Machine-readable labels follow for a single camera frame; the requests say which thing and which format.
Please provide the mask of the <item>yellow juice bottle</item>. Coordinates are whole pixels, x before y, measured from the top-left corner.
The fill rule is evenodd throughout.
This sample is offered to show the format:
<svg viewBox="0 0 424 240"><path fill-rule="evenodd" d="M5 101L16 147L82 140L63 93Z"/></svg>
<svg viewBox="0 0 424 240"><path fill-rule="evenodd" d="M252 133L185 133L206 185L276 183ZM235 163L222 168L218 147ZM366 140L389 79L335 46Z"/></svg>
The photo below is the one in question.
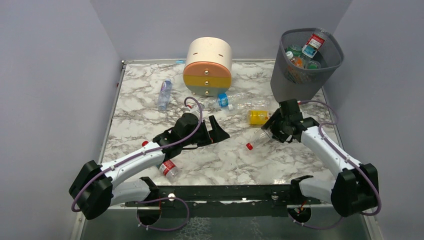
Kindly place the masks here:
<svg viewBox="0 0 424 240"><path fill-rule="evenodd" d="M247 123L249 125L264 125L273 115L272 111L267 110L248 110Z"/></svg>

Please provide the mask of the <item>clear bottle white blue cap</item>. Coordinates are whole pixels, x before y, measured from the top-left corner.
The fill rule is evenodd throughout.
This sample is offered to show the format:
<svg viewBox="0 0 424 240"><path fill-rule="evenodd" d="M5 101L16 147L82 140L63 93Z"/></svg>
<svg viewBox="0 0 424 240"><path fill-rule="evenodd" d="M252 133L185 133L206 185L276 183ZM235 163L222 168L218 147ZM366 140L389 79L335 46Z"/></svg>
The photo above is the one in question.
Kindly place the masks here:
<svg viewBox="0 0 424 240"><path fill-rule="evenodd" d="M271 101L266 98L243 99L234 104L229 104L227 110L230 112L243 110L266 110L271 105Z"/></svg>

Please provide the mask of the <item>orange drink bottle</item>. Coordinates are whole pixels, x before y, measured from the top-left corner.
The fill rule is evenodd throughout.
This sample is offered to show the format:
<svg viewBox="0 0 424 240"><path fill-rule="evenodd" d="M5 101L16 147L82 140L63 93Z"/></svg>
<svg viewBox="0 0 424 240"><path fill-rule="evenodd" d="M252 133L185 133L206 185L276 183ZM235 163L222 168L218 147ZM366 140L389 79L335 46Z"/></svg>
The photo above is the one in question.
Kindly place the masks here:
<svg viewBox="0 0 424 240"><path fill-rule="evenodd" d="M299 56L294 56L292 51L287 51L286 56L289 59L290 63L293 65L289 65L285 71L285 77L292 83L302 83L302 77L298 69L304 68L303 59Z"/></svg>

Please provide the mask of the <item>clear bottle green white label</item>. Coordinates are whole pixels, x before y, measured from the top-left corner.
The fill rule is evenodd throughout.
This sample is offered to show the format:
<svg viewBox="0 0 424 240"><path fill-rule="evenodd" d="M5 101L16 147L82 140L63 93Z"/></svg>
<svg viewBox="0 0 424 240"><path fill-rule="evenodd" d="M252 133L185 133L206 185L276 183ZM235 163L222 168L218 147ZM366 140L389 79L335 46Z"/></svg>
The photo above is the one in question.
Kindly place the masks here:
<svg viewBox="0 0 424 240"><path fill-rule="evenodd" d="M308 61L305 64L305 69L307 69L307 70L316 70L316 69L320 69L321 67L322 67L321 63L319 61L316 61L316 60Z"/></svg>

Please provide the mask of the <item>green tinted bottle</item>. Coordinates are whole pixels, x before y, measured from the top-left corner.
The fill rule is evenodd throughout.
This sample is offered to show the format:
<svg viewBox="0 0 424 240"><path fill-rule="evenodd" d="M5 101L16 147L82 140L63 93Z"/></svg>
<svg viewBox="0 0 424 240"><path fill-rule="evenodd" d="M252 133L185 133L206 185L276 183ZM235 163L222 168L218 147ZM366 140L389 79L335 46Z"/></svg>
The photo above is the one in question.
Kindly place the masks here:
<svg viewBox="0 0 424 240"><path fill-rule="evenodd" d="M288 52L292 52L295 57L300 57L302 54L302 47L296 44L291 44L287 48Z"/></svg>

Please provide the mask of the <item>clear bottle blue label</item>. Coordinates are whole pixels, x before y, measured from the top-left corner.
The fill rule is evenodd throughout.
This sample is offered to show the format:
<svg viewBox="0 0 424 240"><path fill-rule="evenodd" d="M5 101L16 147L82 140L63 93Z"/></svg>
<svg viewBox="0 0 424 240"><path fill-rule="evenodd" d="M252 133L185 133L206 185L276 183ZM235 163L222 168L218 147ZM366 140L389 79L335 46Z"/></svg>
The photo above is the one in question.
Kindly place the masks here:
<svg viewBox="0 0 424 240"><path fill-rule="evenodd" d="M220 93L215 97L208 98L205 100L203 105L209 109L221 109L225 108L228 105L234 105L244 98L246 98L247 94L243 92L239 93Z"/></svg>

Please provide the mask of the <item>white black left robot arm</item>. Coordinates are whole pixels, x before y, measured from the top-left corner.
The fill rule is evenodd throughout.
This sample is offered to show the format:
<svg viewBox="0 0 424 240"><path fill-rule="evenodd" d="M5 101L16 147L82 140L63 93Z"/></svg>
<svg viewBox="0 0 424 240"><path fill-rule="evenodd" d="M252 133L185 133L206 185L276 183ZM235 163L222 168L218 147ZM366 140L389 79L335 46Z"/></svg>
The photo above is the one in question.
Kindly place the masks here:
<svg viewBox="0 0 424 240"><path fill-rule="evenodd" d="M178 156L188 145L204 147L230 138L213 115L209 122L211 130L196 115L184 113L173 127L132 153L102 164L86 162L68 190L73 198L72 211L82 212L87 220L93 220L110 206L134 201L136 197L145 200L153 191L152 184L142 179L125 181Z"/></svg>

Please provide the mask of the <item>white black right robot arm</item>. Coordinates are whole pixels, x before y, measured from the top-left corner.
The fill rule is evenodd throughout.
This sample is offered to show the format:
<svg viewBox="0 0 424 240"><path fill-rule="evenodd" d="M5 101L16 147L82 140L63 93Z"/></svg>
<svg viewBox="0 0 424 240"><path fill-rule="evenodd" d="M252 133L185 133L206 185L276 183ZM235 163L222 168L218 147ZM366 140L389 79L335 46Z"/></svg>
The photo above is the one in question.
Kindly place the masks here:
<svg viewBox="0 0 424 240"><path fill-rule="evenodd" d="M292 186L297 195L332 204L342 217L354 214L375 216L382 209L378 170L371 163L363 164L346 153L328 137L314 118L305 118L300 105L305 101L281 101L279 108L260 128L269 138L280 143L296 140L309 148L330 170L334 182L312 176L296 180Z"/></svg>

